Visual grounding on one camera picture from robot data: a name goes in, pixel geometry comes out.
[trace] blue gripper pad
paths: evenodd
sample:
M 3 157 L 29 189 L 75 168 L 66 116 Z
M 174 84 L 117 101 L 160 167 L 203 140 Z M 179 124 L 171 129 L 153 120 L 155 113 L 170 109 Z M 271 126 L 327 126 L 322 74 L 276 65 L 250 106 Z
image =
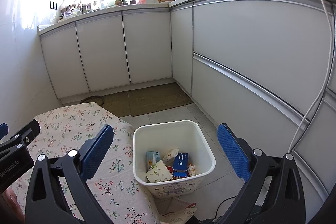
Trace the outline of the blue gripper pad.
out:
M 80 156 L 80 177 L 85 182 L 92 179 L 113 142 L 113 128 L 106 124 L 95 138 L 87 140 L 78 150 Z
M 251 176 L 249 160 L 225 125 L 218 126 L 217 138 L 236 175 L 248 181 Z
M 8 134 L 8 126 L 5 123 L 0 124 L 0 140 Z

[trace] trash can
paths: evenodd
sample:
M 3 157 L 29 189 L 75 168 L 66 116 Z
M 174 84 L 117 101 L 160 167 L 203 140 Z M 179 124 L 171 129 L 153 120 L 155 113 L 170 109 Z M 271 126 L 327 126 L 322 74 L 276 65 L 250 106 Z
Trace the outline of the trash can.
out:
M 189 154 L 196 175 L 179 180 L 150 183 L 147 180 L 147 151 L 160 152 L 161 158 L 171 149 Z M 189 120 L 139 127 L 133 136 L 133 173 L 135 179 L 157 198 L 192 193 L 215 168 L 215 157 L 197 123 Z

